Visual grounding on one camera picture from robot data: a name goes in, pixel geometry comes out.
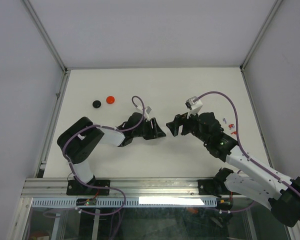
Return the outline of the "red earbud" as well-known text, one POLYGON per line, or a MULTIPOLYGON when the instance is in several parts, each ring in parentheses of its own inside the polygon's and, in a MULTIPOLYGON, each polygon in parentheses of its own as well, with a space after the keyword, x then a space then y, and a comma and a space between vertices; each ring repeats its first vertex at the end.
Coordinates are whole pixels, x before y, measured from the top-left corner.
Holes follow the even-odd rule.
POLYGON ((230 124, 228 126, 228 128, 229 128, 229 131, 230 131, 231 135, 236 135, 237 134, 236 126, 234 124, 230 124))

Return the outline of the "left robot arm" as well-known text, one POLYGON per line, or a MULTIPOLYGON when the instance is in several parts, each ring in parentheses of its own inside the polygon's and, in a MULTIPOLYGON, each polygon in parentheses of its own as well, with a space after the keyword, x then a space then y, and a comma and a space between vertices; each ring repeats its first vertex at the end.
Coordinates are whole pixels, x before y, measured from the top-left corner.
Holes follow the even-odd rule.
POLYGON ((156 118, 146 118, 139 112, 134 112, 118 127, 96 125, 84 116, 58 137, 57 145, 78 181, 77 188, 87 195, 95 188, 88 157, 98 144, 125 147, 134 138, 149 141, 166 136, 156 118))

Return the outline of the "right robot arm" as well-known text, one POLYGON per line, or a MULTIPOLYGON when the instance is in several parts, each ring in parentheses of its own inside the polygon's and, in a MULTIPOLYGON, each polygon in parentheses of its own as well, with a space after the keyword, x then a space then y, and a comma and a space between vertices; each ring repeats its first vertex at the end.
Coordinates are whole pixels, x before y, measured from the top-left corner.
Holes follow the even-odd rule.
POLYGON ((166 126, 175 137, 192 134, 213 157, 246 174, 243 177, 228 168, 219 170, 213 182, 216 192, 244 195, 266 207, 287 227, 300 221, 300 177, 293 179, 244 153, 239 142, 224 132, 214 113, 177 114, 166 126))

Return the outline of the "red earbud case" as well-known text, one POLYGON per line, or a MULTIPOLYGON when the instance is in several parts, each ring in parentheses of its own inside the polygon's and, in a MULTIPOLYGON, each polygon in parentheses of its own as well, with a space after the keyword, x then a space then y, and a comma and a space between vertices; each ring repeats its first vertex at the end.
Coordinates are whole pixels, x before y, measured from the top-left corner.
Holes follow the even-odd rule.
POLYGON ((110 96, 108 96, 108 97, 106 98, 106 102, 107 102, 107 104, 109 104, 109 105, 114 104, 115 101, 116 101, 116 99, 115 99, 115 97, 112 96, 112 95, 110 95, 110 96))

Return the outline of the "black earbud case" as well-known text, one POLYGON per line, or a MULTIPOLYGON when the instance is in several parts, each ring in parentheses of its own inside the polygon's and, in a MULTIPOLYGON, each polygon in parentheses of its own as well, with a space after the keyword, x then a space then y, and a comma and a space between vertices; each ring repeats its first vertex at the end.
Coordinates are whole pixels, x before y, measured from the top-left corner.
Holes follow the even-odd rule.
POLYGON ((102 105, 102 103, 99 101, 99 100, 95 100, 92 102, 92 106, 95 108, 95 109, 98 109, 100 108, 102 105))

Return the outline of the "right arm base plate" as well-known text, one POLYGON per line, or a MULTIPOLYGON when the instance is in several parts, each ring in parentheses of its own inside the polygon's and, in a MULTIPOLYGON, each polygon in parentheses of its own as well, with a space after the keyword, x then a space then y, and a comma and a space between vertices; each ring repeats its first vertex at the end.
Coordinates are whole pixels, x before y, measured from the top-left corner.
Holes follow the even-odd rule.
POLYGON ((203 195, 213 195, 213 196, 220 196, 223 192, 221 186, 211 179, 199 179, 197 181, 198 185, 198 194, 203 195))

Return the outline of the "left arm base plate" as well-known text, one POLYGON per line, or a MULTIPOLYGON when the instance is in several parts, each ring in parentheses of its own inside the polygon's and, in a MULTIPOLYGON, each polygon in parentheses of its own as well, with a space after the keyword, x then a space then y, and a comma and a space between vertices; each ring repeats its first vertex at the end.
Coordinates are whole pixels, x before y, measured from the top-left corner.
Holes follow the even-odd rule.
POLYGON ((104 189, 105 187, 111 186, 111 181, 109 179, 95 179, 88 183, 89 185, 95 187, 102 187, 102 189, 87 187, 79 183, 76 179, 68 181, 66 195, 67 196, 108 196, 110 194, 109 189, 104 189))

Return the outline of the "aluminium mounting rail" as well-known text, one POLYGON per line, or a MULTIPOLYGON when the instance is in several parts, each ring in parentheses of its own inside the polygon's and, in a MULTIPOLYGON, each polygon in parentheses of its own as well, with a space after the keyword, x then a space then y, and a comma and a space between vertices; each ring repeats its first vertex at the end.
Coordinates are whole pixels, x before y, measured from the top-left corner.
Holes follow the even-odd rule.
MULTIPOLYGON (((128 198, 138 197, 230 197, 230 192, 222 190, 219 196, 199 195, 198 180, 211 177, 179 177, 179 178, 97 178, 110 180, 109 195, 102 198, 121 198, 122 194, 114 188, 123 191, 128 198)), ((73 178, 27 178, 21 197, 23 198, 56 198, 70 197, 67 195, 68 181, 73 178)))

